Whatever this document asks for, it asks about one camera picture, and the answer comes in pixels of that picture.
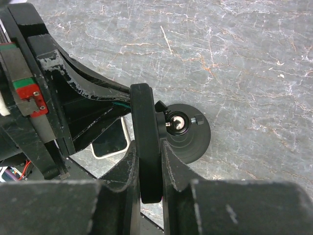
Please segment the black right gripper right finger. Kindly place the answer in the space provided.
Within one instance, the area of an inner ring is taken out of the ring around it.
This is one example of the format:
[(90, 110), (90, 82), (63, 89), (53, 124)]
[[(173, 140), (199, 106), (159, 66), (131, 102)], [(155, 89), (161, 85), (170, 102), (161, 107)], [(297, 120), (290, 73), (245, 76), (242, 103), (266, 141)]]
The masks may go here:
[(190, 182), (202, 177), (176, 156), (166, 140), (161, 142), (161, 168), (164, 233), (197, 235), (195, 200)]

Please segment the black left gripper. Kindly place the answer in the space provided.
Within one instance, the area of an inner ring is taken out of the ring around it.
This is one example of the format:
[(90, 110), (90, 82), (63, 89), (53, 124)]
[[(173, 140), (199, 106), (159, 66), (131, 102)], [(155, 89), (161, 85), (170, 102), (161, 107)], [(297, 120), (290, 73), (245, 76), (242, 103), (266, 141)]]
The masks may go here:
[(0, 11), (0, 164), (69, 176), (71, 134), (57, 86), (90, 100), (130, 100), (128, 87), (87, 68), (51, 37), (30, 3)]

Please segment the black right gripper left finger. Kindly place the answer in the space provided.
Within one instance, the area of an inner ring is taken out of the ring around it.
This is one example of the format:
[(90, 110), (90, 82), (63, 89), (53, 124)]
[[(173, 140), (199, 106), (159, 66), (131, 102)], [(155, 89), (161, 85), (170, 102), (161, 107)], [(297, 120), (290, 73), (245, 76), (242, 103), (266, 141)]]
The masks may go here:
[(135, 141), (104, 176), (92, 218), (92, 235), (140, 234), (139, 158)]

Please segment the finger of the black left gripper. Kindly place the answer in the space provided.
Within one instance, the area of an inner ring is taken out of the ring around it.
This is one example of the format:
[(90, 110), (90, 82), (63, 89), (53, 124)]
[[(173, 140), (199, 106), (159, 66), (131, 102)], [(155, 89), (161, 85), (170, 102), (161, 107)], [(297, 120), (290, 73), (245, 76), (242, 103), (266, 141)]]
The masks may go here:
[(85, 149), (120, 117), (130, 113), (130, 103), (99, 101), (83, 97), (61, 99), (65, 117), (62, 154), (75, 154)]

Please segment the black smartphone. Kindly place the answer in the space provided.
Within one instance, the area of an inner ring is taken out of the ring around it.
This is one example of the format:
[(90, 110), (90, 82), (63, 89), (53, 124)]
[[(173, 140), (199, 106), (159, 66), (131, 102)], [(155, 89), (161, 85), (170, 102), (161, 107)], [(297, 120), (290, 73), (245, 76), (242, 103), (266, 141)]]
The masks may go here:
[(153, 92), (146, 83), (130, 86), (131, 113), (136, 154), (139, 157), (139, 182), (143, 204), (162, 199), (163, 181), (158, 126)]

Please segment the black round-base phone stand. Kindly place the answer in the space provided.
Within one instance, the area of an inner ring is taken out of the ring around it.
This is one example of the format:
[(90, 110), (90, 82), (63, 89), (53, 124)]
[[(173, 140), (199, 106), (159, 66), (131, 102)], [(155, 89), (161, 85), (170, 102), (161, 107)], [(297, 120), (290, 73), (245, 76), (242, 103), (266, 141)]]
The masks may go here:
[(155, 104), (156, 111), (165, 115), (167, 141), (175, 155), (185, 164), (200, 159), (207, 151), (211, 129), (205, 115), (188, 104)]

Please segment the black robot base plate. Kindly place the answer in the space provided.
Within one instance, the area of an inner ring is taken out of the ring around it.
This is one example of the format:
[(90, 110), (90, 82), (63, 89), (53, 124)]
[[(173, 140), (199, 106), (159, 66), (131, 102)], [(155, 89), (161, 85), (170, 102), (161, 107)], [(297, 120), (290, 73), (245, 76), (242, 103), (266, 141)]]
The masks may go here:
[[(66, 166), (69, 171), (70, 176), (67, 178), (69, 180), (96, 180), (90, 172), (80, 166), (76, 161), (71, 158), (66, 159)], [(140, 235), (163, 235), (163, 229), (149, 219), (143, 213), (140, 213)]]

